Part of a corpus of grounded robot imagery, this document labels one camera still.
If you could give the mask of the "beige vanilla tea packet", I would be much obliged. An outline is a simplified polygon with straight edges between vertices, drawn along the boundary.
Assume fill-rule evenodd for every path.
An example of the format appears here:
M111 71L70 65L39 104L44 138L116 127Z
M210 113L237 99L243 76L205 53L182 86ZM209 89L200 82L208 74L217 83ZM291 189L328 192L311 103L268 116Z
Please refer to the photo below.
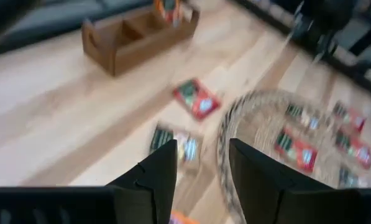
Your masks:
M198 134L184 128L165 123L157 123L149 146L149 153L153 153L169 140L177 142L177 164L180 169L196 171L200 167L200 153L203 140Z
M348 167L341 166L339 169L339 188L361 188L362 182L359 176Z
M290 103L285 115L307 130L316 130L320 126L318 111L306 106Z

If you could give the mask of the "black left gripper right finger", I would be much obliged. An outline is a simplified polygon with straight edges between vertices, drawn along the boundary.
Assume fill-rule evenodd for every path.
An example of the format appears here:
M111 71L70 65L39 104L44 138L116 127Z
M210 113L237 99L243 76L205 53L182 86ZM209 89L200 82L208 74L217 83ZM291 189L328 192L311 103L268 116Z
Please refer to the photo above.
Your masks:
M336 190L256 150L229 143L232 179L247 224L357 224L361 196Z

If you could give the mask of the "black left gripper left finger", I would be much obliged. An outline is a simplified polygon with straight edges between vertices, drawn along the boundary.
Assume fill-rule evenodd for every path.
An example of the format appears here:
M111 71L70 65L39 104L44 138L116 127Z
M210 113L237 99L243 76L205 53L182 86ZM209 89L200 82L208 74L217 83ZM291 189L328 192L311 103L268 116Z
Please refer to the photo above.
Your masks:
M169 224L177 173L177 142L172 139L114 179L117 224Z

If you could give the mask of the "red strawberry tea packet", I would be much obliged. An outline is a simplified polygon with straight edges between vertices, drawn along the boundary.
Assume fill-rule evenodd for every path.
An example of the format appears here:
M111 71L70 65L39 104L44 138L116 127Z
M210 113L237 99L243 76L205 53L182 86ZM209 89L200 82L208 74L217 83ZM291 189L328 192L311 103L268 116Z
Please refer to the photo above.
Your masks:
M343 129L338 129L334 141L335 147L357 161L364 169L371 168L370 146Z
M350 128L353 132L360 134L363 130L367 118L342 101L337 101L332 109L332 114L346 127Z
M313 172L318 151L296 138L290 128L282 127L275 140L274 148L279 155L293 163L298 169L307 173Z
M173 91L175 99L190 112L196 120L204 120L221 107L216 95L209 91L197 78L176 86Z

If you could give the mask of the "round woven straw mat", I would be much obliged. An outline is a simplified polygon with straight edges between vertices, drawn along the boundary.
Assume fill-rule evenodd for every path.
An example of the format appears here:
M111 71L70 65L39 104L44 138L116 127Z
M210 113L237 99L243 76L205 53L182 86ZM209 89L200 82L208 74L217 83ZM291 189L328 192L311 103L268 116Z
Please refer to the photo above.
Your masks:
M307 130L285 115L290 103L318 111L320 126ZM267 156L296 169L296 166L274 150L274 143L282 127L288 127L296 138L306 141L318 150L312 173L305 175L330 187L338 188L339 169L348 167L356 173L362 187L371 187L371 168L364 169L357 161L339 152L334 146L335 135L343 124L325 107L284 90L251 91L236 99L221 121L218 134L218 170L227 207L235 224L246 224L229 162L229 140L238 138L255 146Z

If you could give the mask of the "orange peach tea packet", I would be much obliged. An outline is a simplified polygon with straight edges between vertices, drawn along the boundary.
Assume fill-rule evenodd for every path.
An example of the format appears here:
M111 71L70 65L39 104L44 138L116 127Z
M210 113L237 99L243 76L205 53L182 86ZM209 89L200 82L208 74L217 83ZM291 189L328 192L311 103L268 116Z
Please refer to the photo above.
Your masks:
M178 27L182 23L181 0L153 0L153 3L163 19L173 27Z
M168 224L199 224L199 222L173 210L170 214L170 221Z

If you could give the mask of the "wooden tea organizer box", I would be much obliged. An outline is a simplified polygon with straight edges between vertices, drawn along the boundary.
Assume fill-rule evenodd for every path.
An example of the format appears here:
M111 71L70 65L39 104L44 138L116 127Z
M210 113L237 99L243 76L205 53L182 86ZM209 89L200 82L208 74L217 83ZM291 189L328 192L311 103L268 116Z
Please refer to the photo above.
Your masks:
M191 38L200 10L184 2L191 17L182 17L177 26L166 22L155 6L101 19L81 26L83 52L108 74L116 76Z

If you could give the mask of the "black table frame rail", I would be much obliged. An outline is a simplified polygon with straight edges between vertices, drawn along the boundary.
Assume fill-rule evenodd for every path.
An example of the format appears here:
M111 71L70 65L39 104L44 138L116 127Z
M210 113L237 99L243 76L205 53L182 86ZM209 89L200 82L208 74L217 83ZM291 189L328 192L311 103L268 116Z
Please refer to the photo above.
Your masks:
M250 13L263 19L280 32L288 34L290 28L263 9L258 9L255 3L247 0L230 0L245 8ZM20 0L0 0L4 6ZM34 44L75 29L79 29L84 19L96 21L133 9L151 6L153 0L41 0L39 5L29 11L26 16L9 29L0 42L0 54ZM354 79L359 86L371 92L371 81L364 75L352 71L350 66L340 61L339 57L323 56L323 60L335 69Z

